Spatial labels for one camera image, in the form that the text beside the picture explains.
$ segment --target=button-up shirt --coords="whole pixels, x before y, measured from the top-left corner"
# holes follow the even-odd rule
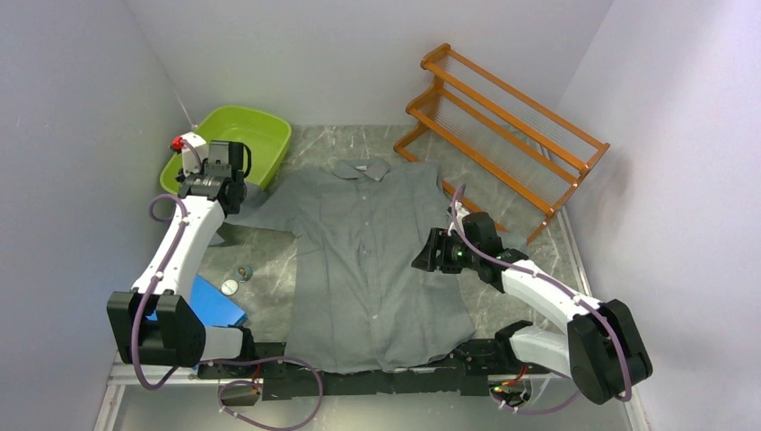
[[[449,224],[431,163],[342,161],[291,174],[234,224],[297,237],[285,353],[335,373],[428,363],[472,336],[456,276],[410,264],[432,227]]]

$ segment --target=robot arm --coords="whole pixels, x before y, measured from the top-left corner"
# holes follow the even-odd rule
[[[456,233],[433,228],[413,268],[458,274],[474,269],[479,278],[498,291],[515,296],[541,312],[557,328],[542,330],[529,321],[518,321],[499,330],[494,338],[505,361],[536,364],[571,377],[580,392],[602,404],[624,390],[624,378],[610,336],[621,342],[632,384],[652,374],[652,364],[644,348],[634,318],[618,300],[602,303],[565,287],[573,298],[537,277],[544,272],[520,251],[505,249],[496,234],[494,220],[487,213],[462,219],[468,240],[488,256],[523,267],[527,273],[505,269],[474,253]],[[615,334],[607,334],[581,301],[607,319]]]
[[[194,133],[179,136],[172,147],[182,152],[178,198],[187,216],[183,217],[179,207],[175,209],[169,229],[143,275],[129,292],[114,292],[109,299],[107,311],[119,354],[123,362],[132,363],[132,328],[139,320],[138,349],[144,365],[195,366],[213,358],[253,359],[249,330],[204,327],[188,305],[206,246],[224,218],[240,211],[245,198],[245,147],[237,142],[212,141],[208,145]],[[137,316],[137,305],[148,293],[154,277],[158,277],[156,288],[147,300],[144,315]],[[155,319],[149,319],[147,316],[154,312]]]

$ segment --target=marble floor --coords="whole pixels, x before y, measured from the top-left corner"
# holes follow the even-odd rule
[[[270,189],[276,189],[290,172],[311,165],[330,167],[341,159],[380,157],[391,164],[407,163],[394,153],[392,146],[410,129],[409,126],[293,127],[288,154]],[[528,201],[438,136],[423,135],[408,149],[421,159],[439,163],[442,177],[453,185],[467,183],[467,196],[511,232],[525,238],[542,220],[542,214]],[[251,266],[253,277],[240,283],[231,299],[249,315],[246,326],[256,340],[284,341],[292,318],[298,263],[294,236],[230,224],[224,224],[219,234],[225,242],[207,249],[200,276],[219,287],[235,275],[239,266]],[[582,289],[557,218],[529,245],[529,255],[550,275],[574,289]],[[477,328],[475,338],[491,338],[496,331],[518,320],[534,321],[543,328],[550,325],[526,304],[482,283],[473,271],[464,271],[459,284]]]

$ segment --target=white wall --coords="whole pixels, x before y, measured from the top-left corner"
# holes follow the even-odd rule
[[[569,203],[652,357],[652,429],[761,429],[761,12],[617,0],[559,110],[612,146]]]
[[[163,226],[146,206],[188,123],[121,0],[3,1],[0,428],[92,429],[110,292]]]
[[[295,124],[412,122],[443,42],[549,106],[612,0],[127,0],[194,121],[240,103]]]

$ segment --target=shirt pocket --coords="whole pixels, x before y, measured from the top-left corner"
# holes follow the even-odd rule
[[[419,248],[415,209],[408,200],[395,199],[386,208],[383,223],[387,251],[408,252]]]

